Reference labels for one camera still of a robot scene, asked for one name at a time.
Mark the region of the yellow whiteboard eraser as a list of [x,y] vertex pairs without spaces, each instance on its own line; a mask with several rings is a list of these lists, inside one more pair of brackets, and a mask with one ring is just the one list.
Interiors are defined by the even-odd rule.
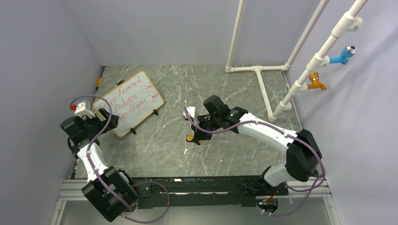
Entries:
[[186,141],[188,143],[195,143],[196,145],[201,145],[203,143],[203,136],[198,134],[187,134]]

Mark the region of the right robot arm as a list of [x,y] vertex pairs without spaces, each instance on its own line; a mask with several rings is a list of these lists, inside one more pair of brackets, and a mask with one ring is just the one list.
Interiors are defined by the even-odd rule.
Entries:
[[259,190],[269,195],[276,187],[289,180],[307,182],[320,165],[321,151],[312,133],[302,129],[297,132],[268,123],[241,107],[229,108],[218,96],[212,95],[203,102],[205,115],[196,115],[196,108],[185,107],[183,117],[191,123],[193,134],[188,142],[201,145],[211,140],[213,134],[232,131],[259,140],[285,155],[286,159],[270,166],[260,176]]

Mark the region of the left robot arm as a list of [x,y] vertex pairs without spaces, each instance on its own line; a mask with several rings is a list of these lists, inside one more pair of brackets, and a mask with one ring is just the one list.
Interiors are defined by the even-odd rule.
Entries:
[[99,112],[101,120],[90,109],[73,105],[74,116],[60,124],[68,135],[68,148],[72,155],[79,159],[87,172],[87,184],[82,188],[86,199],[109,222],[124,212],[135,210],[138,194],[135,184],[124,170],[107,166],[98,137],[115,129],[119,117],[104,109]]

